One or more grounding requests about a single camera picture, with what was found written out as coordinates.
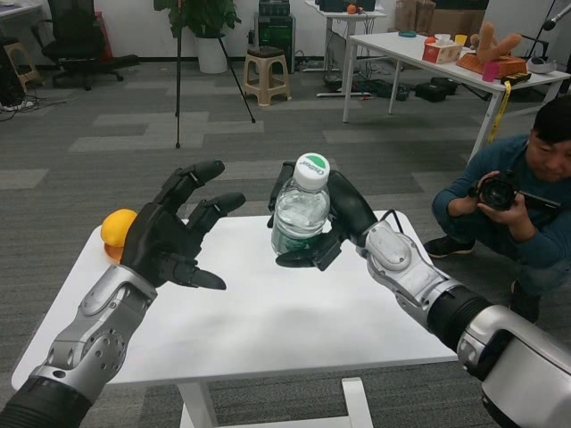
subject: plastic stool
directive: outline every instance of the plastic stool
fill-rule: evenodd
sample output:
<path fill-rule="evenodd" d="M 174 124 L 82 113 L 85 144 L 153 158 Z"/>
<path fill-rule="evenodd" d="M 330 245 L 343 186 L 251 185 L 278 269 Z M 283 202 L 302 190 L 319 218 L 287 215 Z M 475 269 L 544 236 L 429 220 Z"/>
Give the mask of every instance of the plastic stool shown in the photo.
<path fill-rule="evenodd" d="M 29 53 L 24 47 L 24 45 L 20 43 L 16 37 L 0 37 L 0 45 L 2 45 L 2 47 L 8 54 L 8 58 L 10 58 L 10 62 L 12 63 L 16 75 L 18 76 L 18 80 L 20 81 L 21 87 L 24 90 L 24 92 L 27 94 L 28 89 L 26 88 L 26 83 L 32 81 L 41 82 L 42 75 L 39 74 L 39 71 L 37 71 L 36 65 L 32 61 L 32 58 L 29 56 Z M 16 51 L 20 51 L 26 58 L 26 61 L 28 61 L 28 66 L 30 68 L 29 72 L 22 74 L 18 72 L 18 66 L 14 63 L 12 58 L 12 54 Z"/>
<path fill-rule="evenodd" d="M 272 66 L 276 63 L 282 65 L 284 71 L 283 80 L 274 78 Z M 258 66 L 260 78 L 250 80 L 250 65 Z M 289 74 L 284 51 L 276 47 L 263 46 L 256 49 L 248 49 L 244 64 L 244 93 L 256 95 L 258 105 L 267 107 L 274 95 L 285 94 L 288 100 L 292 99 L 292 91 L 289 86 Z"/>

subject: robotic arm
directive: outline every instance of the robotic arm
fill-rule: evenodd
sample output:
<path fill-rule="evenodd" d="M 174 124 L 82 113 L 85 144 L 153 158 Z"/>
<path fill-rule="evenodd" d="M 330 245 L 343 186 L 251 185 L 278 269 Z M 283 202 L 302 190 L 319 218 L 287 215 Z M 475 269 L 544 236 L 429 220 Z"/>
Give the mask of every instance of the robotic arm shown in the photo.
<path fill-rule="evenodd" d="M 202 201 L 185 224 L 178 208 L 224 171 L 219 161 L 177 169 L 128 231 L 121 263 L 107 269 L 81 301 L 71 324 L 54 340 L 46 361 L 0 414 L 2 428 L 76 428 L 103 387 L 119 372 L 129 340 L 167 281 L 225 290 L 199 269 L 195 257 L 219 218 L 244 202 L 241 193 Z"/>
<path fill-rule="evenodd" d="M 331 232 L 309 249 L 279 256 L 279 265 L 325 270 L 341 252 L 341 242 L 351 239 L 371 276 L 482 382 L 484 406 L 500 426 L 571 426 L 571 350 L 426 263 L 407 235 L 377 221 L 343 174 L 332 171 L 327 187 Z M 270 210 L 274 198 L 277 192 L 272 193 Z"/>

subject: man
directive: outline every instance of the man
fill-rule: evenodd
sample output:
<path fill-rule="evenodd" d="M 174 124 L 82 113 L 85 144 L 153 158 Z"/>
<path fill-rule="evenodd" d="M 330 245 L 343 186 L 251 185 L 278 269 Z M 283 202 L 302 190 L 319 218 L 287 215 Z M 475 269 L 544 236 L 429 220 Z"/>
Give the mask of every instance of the man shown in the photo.
<path fill-rule="evenodd" d="M 523 192 L 559 202 L 557 212 L 528 209 L 519 193 L 509 210 L 472 196 L 488 177 L 512 170 Z M 571 96 L 545 104 L 530 136 L 479 152 L 460 178 L 436 195 L 433 213 L 446 233 L 425 244 L 433 258 L 469 254 L 476 241 L 515 260 L 510 308 L 532 323 L 540 296 L 571 282 Z"/>

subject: blue shirt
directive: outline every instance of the blue shirt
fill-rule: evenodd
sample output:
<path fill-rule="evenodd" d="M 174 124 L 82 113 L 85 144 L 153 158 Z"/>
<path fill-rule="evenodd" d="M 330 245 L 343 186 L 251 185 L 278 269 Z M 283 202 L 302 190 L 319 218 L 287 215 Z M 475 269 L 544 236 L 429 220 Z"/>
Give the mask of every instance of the blue shirt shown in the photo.
<path fill-rule="evenodd" d="M 547 268 L 571 259 L 571 178 L 557 183 L 537 179 L 525 161 L 527 139 L 528 136 L 515 136 L 481 150 L 469 162 L 464 173 L 436 196 L 434 205 L 441 212 L 448 212 L 448 204 L 468 196 L 470 187 L 484 175 L 508 169 L 516 171 L 522 191 L 561 204 L 562 211 L 551 222 L 550 214 L 528 210 L 529 218 L 538 231 L 529 241 L 513 243 L 518 259 L 532 267 Z"/>

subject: white table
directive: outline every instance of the white table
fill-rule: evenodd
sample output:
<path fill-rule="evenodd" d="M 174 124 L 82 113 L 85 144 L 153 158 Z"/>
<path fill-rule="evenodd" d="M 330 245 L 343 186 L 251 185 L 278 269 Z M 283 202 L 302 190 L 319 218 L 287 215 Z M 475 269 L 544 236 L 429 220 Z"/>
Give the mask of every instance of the white table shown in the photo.
<path fill-rule="evenodd" d="M 318 94 L 318 97 L 332 97 L 332 96 L 345 96 L 344 94 L 344 84 L 345 82 L 347 82 L 347 74 L 348 74 L 348 70 L 349 70 L 349 37 L 353 36 L 355 34 L 355 30 L 357 28 L 357 22 L 364 22 L 367 20 L 375 20 L 377 18 L 384 18 L 386 17 L 386 14 L 383 13 L 383 8 L 381 8 L 380 6 L 378 6 L 375 11 L 371 11 L 371 12 L 364 12 L 362 14 L 353 14 L 350 15 L 347 12 L 322 12 L 319 9 L 319 6 L 317 6 L 315 4 L 315 0 L 303 0 L 303 2 L 305 2 L 309 7 L 311 7 L 312 9 L 315 9 L 319 14 L 323 15 L 326 17 L 327 19 L 327 28 L 326 28 L 326 32 L 325 32 L 325 53 L 323 55 L 323 64 L 324 64 L 324 69 L 319 69 L 317 71 L 325 71 L 325 72 L 329 72 L 331 71 L 330 69 L 328 69 L 327 67 L 329 66 L 329 61 L 327 60 L 327 49 L 329 47 L 329 40 L 331 38 L 330 36 L 330 32 L 333 31 L 333 20 L 339 20 L 339 21 L 343 21 L 343 22 L 347 22 L 347 32 L 346 32 L 346 36 L 345 36 L 345 40 L 347 41 L 347 46 L 346 46 L 346 50 L 345 50 L 345 56 L 343 58 L 343 83 L 342 83 L 342 87 L 338 92 L 325 92 L 325 93 L 321 93 Z M 352 92 L 351 93 L 352 96 L 363 96 L 362 92 Z"/>
<path fill-rule="evenodd" d="M 3 7 L 0 5 L 0 20 L 5 18 L 14 17 L 17 15 L 22 15 L 23 13 L 29 13 L 38 11 L 42 8 L 41 4 L 33 4 L 33 3 L 25 3 L 25 2 L 15 2 L 20 7 L 17 9 L 9 9 L 3 10 Z"/>
<path fill-rule="evenodd" d="M 457 82 L 464 83 L 466 85 L 481 89 L 487 93 L 492 94 L 492 100 L 488 107 L 488 111 L 485 114 L 484 122 L 480 127 L 480 132 L 474 144 L 474 149 L 472 150 L 472 156 L 474 156 L 484 145 L 484 142 L 488 139 L 490 132 L 492 131 L 493 122 L 495 121 L 496 115 L 501 107 L 501 102 L 506 93 L 506 87 L 499 81 L 495 80 L 493 82 L 484 82 L 482 80 L 482 75 L 464 69 L 454 62 L 449 62 L 446 64 L 433 64 L 431 62 L 423 61 L 422 54 L 424 52 L 426 37 L 417 36 L 414 38 L 400 37 L 398 33 L 384 33 L 384 34 L 369 34 L 364 36 L 353 36 L 350 39 L 350 46 L 348 49 L 351 51 L 347 54 L 349 57 L 349 70 L 353 69 L 353 64 L 357 56 L 357 47 L 362 45 L 370 48 L 374 51 L 382 52 L 387 56 L 395 58 L 397 60 L 396 72 L 394 74 L 393 82 L 393 94 L 391 95 L 391 102 L 389 103 L 389 114 L 393 114 L 393 104 L 399 88 L 399 76 L 401 73 L 401 63 L 406 62 L 408 64 L 415 65 L 421 69 L 433 71 L 434 74 L 444 76 L 446 78 L 451 78 Z M 467 48 L 464 48 L 462 55 L 469 52 Z M 551 84 L 550 88 L 545 95 L 543 103 L 548 103 L 553 98 L 557 96 L 559 88 L 563 80 L 566 80 L 570 76 L 566 73 L 560 71 L 553 71 L 549 74 L 532 74 L 532 77 L 524 83 L 517 84 L 512 87 L 512 90 L 523 89 L 530 86 L 538 86 Z M 347 82 L 344 87 L 352 87 L 352 73 L 347 76 Z M 349 91 L 345 90 L 345 106 L 343 110 L 343 122 L 349 121 Z M 510 114 L 506 114 L 504 117 L 515 116 L 526 114 L 532 111 L 539 110 L 537 108 L 525 109 L 520 111 L 514 111 Z"/>
<path fill-rule="evenodd" d="M 399 217 L 405 233 L 423 249 L 410 222 Z M 208 381 L 456 359 L 370 277 L 366 261 L 351 243 L 343 245 L 343 253 L 326 272 L 279 267 L 267 221 L 224 218 L 214 227 L 204 240 L 199 266 L 224 278 L 228 289 L 161 287 L 111 383 L 175 383 L 185 402 L 180 426 L 206 428 L 217 426 Z M 15 389 L 43 362 L 55 336 L 108 268 L 99 234 L 100 227 L 89 237 L 16 367 Z M 429 260 L 424 249 L 423 256 Z M 343 380 L 343 389 L 349 416 L 294 426 L 372 428 L 360 380 Z"/>

